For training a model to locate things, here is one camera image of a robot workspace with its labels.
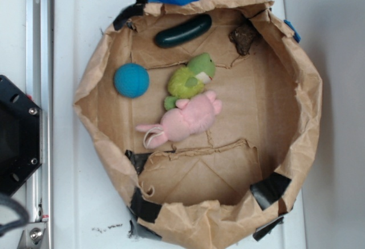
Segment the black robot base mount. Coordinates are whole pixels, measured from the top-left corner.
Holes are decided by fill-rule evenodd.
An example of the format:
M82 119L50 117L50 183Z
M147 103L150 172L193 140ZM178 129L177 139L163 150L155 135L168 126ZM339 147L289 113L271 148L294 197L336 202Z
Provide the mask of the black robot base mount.
M1 75L1 193L12 196L40 167L41 109Z

